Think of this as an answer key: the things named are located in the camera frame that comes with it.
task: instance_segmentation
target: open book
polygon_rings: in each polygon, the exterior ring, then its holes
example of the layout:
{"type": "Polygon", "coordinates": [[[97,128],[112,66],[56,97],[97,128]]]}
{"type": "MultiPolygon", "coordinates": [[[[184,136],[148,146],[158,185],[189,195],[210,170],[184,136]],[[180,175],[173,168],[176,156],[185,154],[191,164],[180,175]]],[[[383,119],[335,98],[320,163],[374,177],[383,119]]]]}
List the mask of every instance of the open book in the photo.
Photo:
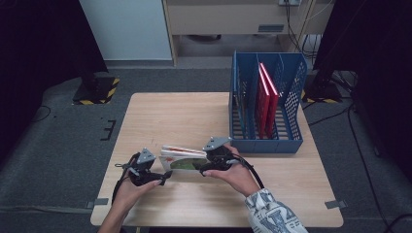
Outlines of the open book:
{"type": "Polygon", "coordinates": [[[192,170],[198,171],[200,166],[208,162],[206,152],[170,145],[163,145],[159,160],[164,170],[192,170]]]}

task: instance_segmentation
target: black strap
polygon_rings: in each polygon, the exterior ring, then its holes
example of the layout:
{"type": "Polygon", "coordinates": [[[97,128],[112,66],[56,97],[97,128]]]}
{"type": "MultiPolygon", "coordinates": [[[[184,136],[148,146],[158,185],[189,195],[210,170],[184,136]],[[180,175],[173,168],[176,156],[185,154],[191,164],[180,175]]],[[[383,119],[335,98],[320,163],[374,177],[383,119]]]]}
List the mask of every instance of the black strap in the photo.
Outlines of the black strap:
{"type": "Polygon", "coordinates": [[[252,174],[254,175],[254,177],[255,177],[255,179],[257,180],[257,183],[258,183],[258,185],[260,186],[260,188],[264,188],[263,182],[261,181],[260,177],[258,176],[258,173],[257,173],[257,171],[255,170],[254,166],[252,166],[250,163],[248,163],[248,161],[246,161],[246,160],[245,160],[243,157],[241,157],[241,156],[235,157],[235,159],[236,159],[236,160],[239,160],[240,163],[241,163],[244,167],[248,168],[248,169],[252,172],[252,174]]]}
{"type": "Polygon", "coordinates": [[[120,179],[116,182],[115,189],[113,190],[112,204],[113,204],[113,202],[115,201],[116,194],[118,194],[118,191],[119,191],[119,188],[120,188],[120,186],[121,186],[121,183],[123,183],[124,179],[127,179],[127,178],[125,178],[124,176],[126,175],[128,168],[131,166],[131,162],[132,162],[133,159],[136,158],[138,155],[140,155],[140,153],[133,154],[133,156],[131,156],[131,158],[130,158],[130,160],[128,161],[128,163],[125,163],[125,164],[116,164],[116,165],[115,165],[115,166],[117,166],[117,167],[120,166],[120,167],[123,169],[123,173],[121,174],[120,179]]]}

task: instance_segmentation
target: black and yellow tape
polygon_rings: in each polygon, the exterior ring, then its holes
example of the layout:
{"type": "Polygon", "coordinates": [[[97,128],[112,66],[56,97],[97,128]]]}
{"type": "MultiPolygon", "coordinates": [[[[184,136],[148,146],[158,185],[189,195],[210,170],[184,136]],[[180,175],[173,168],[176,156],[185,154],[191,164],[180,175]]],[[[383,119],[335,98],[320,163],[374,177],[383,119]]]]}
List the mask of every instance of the black and yellow tape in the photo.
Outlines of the black and yellow tape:
{"type": "Polygon", "coordinates": [[[327,99],[327,98],[313,98],[313,97],[308,97],[306,96],[305,90],[302,90],[301,94],[301,99],[304,103],[313,103],[313,102],[319,102],[319,103],[340,103],[342,100],[340,98],[333,98],[333,99],[327,99]]]}
{"type": "Polygon", "coordinates": [[[118,87],[120,79],[115,78],[113,79],[112,86],[107,93],[107,97],[104,99],[99,99],[99,100],[89,100],[89,99],[84,99],[84,100],[79,100],[73,102],[75,105],[93,105],[93,104],[107,104],[112,100],[113,95],[115,94],[116,88],[118,87]]]}

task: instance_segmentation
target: sleeve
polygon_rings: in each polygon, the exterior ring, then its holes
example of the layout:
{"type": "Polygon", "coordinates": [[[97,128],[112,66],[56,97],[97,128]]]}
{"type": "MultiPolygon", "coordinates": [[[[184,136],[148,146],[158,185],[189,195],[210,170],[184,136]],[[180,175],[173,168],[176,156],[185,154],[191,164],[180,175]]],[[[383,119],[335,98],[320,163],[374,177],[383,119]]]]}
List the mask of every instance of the sleeve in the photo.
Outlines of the sleeve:
{"type": "Polygon", "coordinates": [[[249,209],[249,223],[255,233],[307,233],[293,211],[276,201],[266,188],[247,197],[245,203],[249,209]]]}

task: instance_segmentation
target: blue wire basket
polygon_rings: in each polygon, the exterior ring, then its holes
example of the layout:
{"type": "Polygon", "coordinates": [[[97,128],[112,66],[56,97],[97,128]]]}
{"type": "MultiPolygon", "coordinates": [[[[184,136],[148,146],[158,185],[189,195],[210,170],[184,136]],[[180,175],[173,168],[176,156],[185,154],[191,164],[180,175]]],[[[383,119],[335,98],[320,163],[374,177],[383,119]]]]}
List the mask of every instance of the blue wire basket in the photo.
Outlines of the blue wire basket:
{"type": "Polygon", "coordinates": [[[235,52],[228,104],[232,145],[244,153],[297,152],[303,142],[297,109],[306,76],[307,64],[301,53],[235,52]],[[255,120],[260,62],[279,93],[272,135],[262,139],[255,120]]]}

